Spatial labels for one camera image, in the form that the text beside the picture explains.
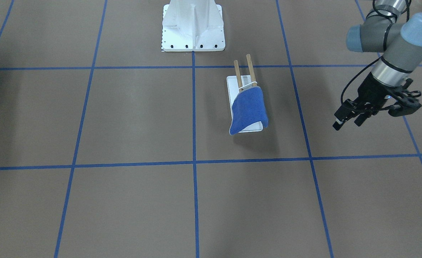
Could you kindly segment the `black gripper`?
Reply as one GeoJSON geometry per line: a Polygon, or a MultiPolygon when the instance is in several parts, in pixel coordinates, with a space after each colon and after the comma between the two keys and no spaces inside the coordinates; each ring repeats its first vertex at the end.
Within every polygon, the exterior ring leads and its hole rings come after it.
{"type": "Polygon", "coordinates": [[[358,87],[358,97],[354,100],[345,100],[334,113],[336,121],[332,127],[339,131],[345,122],[357,117],[354,123],[360,127],[376,110],[396,110],[399,104],[384,107],[386,96],[392,96],[395,87],[388,86],[377,80],[370,72],[358,87]]]}

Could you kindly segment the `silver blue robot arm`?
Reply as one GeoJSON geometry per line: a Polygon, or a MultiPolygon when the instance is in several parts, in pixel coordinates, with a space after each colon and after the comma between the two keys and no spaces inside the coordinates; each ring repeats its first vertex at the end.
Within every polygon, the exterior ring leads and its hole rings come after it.
{"type": "Polygon", "coordinates": [[[354,100],[344,100],[335,112],[333,128],[340,130],[350,119],[361,126],[380,111],[406,116],[418,111],[422,93],[409,91],[410,75],[422,62],[422,13],[409,15],[409,0],[374,0],[361,25],[347,32],[350,51],[381,53],[367,67],[369,74],[358,87],[354,100]]]}

